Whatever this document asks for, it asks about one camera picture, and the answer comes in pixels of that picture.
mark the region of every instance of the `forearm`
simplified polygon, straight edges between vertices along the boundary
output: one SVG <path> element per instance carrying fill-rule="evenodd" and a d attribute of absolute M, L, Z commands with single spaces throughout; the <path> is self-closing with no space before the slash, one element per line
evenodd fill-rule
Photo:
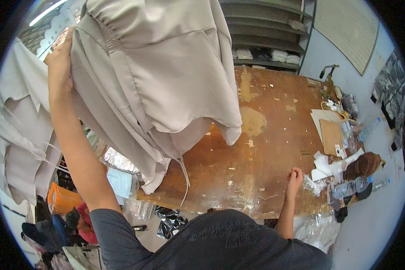
<path fill-rule="evenodd" d="M 49 103 L 53 127 L 72 181 L 87 207 L 92 211 L 109 205 L 120 212 L 105 170 L 82 130 L 70 92 L 50 97 Z"/>
<path fill-rule="evenodd" d="M 292 224 L 294 220 L 295 198 L 285 197 L 276 229 L 285 239 L 293 238 Z"/>

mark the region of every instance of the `orange container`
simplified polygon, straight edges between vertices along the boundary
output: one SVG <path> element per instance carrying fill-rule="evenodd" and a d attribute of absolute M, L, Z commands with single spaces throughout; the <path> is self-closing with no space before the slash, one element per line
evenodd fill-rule
<path fill-rule="evenodd" d="M 52 183 L 49 190 L 47 201 L 53 214 L 64 215 L 82 201 L 78 193 L 60 187 L 56 182 Z"/>

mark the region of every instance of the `worn table surface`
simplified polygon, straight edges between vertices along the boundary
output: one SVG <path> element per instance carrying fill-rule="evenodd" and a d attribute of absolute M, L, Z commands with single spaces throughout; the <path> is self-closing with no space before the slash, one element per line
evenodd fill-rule
<path fill-rule="evenodd" d="M 235 68 L 239 85 L 242 134 L 228 146 L 220 130 L 211 130 L 184 154 L 190 188 L 182 207 L 186 181 L 171 161 L 162 184 L 138 198 L 168 208 L 205 213 L 212 207 L 237 209 L 254 219 L 278 218 L 292 167 L 310 174 L 313 154 L 323 146 L 310 115 L 322 101 L 305 77 L 273 70 Z M 320 197 L 299 190 L 297 216 L 328 211 L 325 189 Z"/>

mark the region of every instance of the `plastic bottle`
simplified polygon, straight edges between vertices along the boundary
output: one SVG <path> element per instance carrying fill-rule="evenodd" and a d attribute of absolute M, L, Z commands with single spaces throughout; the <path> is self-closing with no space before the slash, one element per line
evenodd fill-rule
<path fill-rule="evenodd" d="M 344 197 L 351 196 L 356 192 L 362 192 L 367 188 L 369 183 L 372 183 L 374 180 L 373 176 L 366 177 L 357 177 L 354 181 L 349 181 L 340 185 L 335 186 L 333 191 L 333 197 L 335 199 L 341 199 Z"/>
<path fill-rule="evenodd" d="M 364 125 L 363 130 L 358 134 L 357 139 L 359 141 L 364 141 L 367 136 L 375 129 L 379 122 L 381 122 L 381 117 L 377 117 L 372 121 L 367 122 Z"/>
<path fill-rule="evenodd" d="M 389 179 L 386 179 L 386 180 L 383 181 L 382 183 L 373 185 L 373 186 L 372 186 L 372 192 L 377 191 L 377 190 L 379 190 L 379 189 L 381 189 L 381 188 L 386 187 L 387 184 L 389 184 L 389 183 L 390 183 L 390 178 L 389 178 Z"/>

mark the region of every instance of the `dark gray t-shirt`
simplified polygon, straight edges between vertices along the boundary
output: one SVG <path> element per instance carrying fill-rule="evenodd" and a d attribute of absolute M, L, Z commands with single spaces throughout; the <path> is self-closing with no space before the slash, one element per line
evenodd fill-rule
<path fill-rule="evenodd" d="M 286 240 L 236 210 L 206 213 L 155 253 L 148 251 L 122 214 L 90 213 L 107 269 L 330 269 L 330 258 L 300 240 Z"/>

